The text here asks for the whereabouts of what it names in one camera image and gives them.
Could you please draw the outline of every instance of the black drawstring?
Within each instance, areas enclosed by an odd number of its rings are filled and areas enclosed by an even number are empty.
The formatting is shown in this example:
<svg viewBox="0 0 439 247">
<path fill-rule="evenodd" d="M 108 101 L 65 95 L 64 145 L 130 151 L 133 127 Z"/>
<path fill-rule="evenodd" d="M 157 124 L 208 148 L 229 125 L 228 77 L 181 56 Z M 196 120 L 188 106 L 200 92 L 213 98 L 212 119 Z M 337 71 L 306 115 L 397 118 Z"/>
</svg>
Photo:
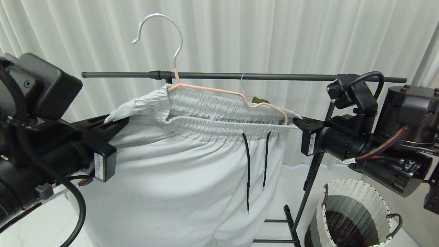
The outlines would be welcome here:
<svg viewBox="0 0 439 247">
<path fill-rule="evenodd" d="M 245 149 L 247 150 L 247 213 L 250 213 L 250 204 L 248 203 L 248 193 L 250 191 L 250 150 L 248 149 L 247 137 L 242 133 L 245 142 Z"/>
<path fill-rule="evenodd" d="M 264 168 L 264 183 L 262 188 L 265 188 L 265 179 L 267 178 L 267 162 L 268 162 L 268 140 L 270 139 L 271 131 L 267 134 L 267 142 L 265 144 L 265 168 Z"/>
</svg>

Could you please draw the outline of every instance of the curtain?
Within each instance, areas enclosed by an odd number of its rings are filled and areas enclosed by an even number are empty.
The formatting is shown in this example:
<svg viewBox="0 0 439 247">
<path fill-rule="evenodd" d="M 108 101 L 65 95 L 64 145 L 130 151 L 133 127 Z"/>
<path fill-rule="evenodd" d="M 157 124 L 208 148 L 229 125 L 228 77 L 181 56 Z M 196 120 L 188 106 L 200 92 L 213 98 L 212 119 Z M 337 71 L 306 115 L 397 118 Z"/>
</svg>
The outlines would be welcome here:
<svg viewBox="0 0 439 247">
<path fill-rule="evenodd" d="M 408 83 L 439 87 L 439 1 L 397 0 L 3 0 L 0 54 L 32 52 L 65 72 L 172 70 L 179 37 L 159 12 L 181 27 L 181 72 L 362 74 L 378 70 Z M 64 119 L 108 114 L 159 88 L 152 79 L 82 79 L 83 89 Z M 185 80 L 269 100 L 302 116 L 323 119 L 327 82 Z M 375 90 L 375 83 L 369 83 Z M 381 105 L 387 84 L 379 98 Z M 336 110 L 335 114 L 351 113 Z M 309 163 L 291 131 L 284 162 Z M 326 155 L 324 163 L 334 162 Z"/>
</svg>

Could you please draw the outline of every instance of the basket handle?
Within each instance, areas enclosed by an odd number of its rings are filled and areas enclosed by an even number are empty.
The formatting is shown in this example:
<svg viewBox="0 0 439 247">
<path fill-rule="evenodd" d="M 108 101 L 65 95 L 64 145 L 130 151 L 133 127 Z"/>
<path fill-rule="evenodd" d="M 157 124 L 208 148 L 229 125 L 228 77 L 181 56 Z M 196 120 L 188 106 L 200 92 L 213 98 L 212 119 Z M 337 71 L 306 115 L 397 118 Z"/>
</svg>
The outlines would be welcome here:
<svg viewBox="0 0 439 247">
<path fill-rule="evenodd" d="M 323 202 L 321 204 L 321 206 L 323 207 L 323 205 L 326 206 L 326 199 L 328 198 L 328 184 L 325 184 L 325 186 L 323 186 L 323 188 L 325 189 L 325 197 L 323 198 Z"/>
<path fill-rule="evenodd" d="M 403 217 L 400 214 L 388 214 L 388 215 L 386 215 L 387 218 L 393 218 L 395 216 L 397 216 L 398 219 L 399 219 L 398 220 L 398 225 L 396 226 L 395 230 L 393 230 L 392 233 L 387 235 L 386 238 L 389 238 L 389 237 L 393 238 L 396 235 L 396 233 L 399 231 L 399 229 L 401 229 L 401 227 L 403 226 Z"/>
</svg>

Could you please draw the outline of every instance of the white floor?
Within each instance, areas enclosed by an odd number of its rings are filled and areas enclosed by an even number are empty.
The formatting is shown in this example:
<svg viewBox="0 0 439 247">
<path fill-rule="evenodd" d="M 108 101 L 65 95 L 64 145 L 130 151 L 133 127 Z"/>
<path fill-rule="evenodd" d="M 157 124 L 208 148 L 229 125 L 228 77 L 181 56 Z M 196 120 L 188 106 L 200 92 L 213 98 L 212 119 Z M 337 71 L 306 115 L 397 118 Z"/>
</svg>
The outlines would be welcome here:
<svg viewBox="0 0 439 247">
<path fill-rule="evenodd" d="M 293 219 L 304 194 L 303 183 L 308 167 L 299 165 L 294 168 L 282 167 L 273 205 L 268 213 L 269 219 L 285 219 L 283 207 L 288 204 Z M 319 170 L 313 190 L 306 204 L 298 227 L 298 236 L 303 245 L 303 236 L 323 193 L 325 183 L 337 178 L 361 179 L 362 175 L 345 167 L 336 167 L 329 172 L 325 166 Z M 77 221 L 77 216 L 67 200 L 61 196 L 26 216 L 0 236 L 0 247 L 57 247 L 69 236 Z M 290 239 L 286 223 L 264 223 L 256 236 L 257 239 Z M 293 246 L 292 244 L 254 243 L 253 247 Z M 418 246 L 402 229 L 386 247 Z M 71 247 L 92 247 L 87 234 L 82 231 Z"/>
</svg>

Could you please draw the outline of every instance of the woven basket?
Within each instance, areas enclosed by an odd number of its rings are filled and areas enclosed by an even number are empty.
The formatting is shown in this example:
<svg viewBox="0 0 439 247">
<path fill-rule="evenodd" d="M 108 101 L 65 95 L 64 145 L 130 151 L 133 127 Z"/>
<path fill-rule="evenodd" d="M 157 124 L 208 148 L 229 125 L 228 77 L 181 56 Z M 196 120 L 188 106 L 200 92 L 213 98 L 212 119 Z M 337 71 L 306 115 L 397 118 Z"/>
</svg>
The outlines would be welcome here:
<svg viewBox="0 0 439 247">
<path fill-rule="evenodd" d="M 392 232 L 391 219 L 399 218 Z M 337 179 L 325 185 L 325 194 L 305 235 L 306 247 L 381 247 L 402 226 L 399 214 L 391 214 L 369 184 Z"/>
</svg>

